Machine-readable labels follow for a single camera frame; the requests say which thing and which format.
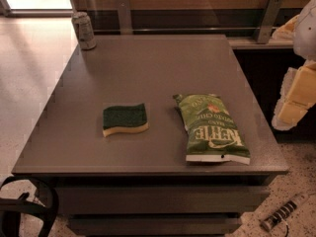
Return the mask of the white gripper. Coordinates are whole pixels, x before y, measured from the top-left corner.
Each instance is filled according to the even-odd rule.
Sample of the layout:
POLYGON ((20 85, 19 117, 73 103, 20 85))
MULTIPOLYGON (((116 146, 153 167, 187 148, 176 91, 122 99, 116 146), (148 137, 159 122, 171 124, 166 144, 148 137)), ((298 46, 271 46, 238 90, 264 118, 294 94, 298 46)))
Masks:
POLYGON ((286 131, 294 128, 316 104, 316 62, 306 61, 298 69, 289 67, 283 77, 272 126, 286 131))

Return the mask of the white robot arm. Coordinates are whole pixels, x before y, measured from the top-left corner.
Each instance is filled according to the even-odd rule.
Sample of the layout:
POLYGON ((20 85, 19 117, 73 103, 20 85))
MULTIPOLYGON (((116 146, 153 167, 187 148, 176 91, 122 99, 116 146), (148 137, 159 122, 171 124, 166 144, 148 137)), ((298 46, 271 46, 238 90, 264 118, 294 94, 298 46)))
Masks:
POLYGON ((272 126, 290 130, 316 104, 316 0, 273 33, 274 40, 292 40, 293 51, 305 59, 298 69, 289 67, 280 87, 272 126))

